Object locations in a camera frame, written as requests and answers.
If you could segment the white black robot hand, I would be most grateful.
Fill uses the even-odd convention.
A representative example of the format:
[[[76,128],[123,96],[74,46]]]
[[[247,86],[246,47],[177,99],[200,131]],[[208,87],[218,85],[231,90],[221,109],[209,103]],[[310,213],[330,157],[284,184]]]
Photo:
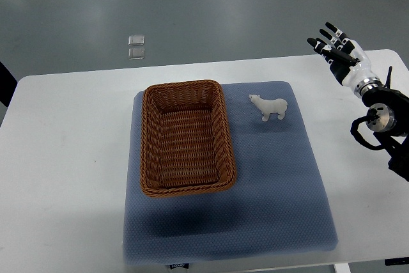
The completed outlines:
[[[362,98],[367,90],[379,87],[381,80],[371,70],[371,61],[362,47],[344,31],[326,22],[321,38],[308,38],[313,51],[328,63],[336,81]]]

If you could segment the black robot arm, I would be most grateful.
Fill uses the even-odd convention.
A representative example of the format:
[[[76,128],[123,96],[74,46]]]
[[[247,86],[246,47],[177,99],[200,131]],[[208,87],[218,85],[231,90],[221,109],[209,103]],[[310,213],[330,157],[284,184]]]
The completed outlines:
[[[392,67],[385,84],[367,91],[362,99],[367,106],[367,127],[373,131],[378,145],[367,147],[385,150],[390,155],[388,167],[408,180],[408,97],[391,88]]]

